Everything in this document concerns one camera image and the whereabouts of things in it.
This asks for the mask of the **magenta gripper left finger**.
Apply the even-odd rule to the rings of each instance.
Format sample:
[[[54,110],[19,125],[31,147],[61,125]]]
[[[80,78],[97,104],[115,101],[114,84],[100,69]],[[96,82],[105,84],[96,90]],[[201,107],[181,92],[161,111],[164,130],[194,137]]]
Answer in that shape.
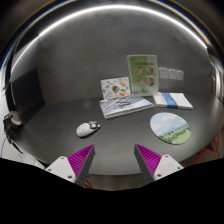
[[[68,157],[60,156],[46,171],[83,187],[94,156],[95,148],[90,145]]]

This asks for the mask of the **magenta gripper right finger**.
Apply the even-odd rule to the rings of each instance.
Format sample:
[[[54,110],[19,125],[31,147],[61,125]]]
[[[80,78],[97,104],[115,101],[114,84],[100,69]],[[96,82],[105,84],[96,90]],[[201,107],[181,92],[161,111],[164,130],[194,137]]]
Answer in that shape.
[[[139,144],[134,146],[134,155],[140,167],[145,185],[183,169],[183,166],[170,155],[157,154]]]

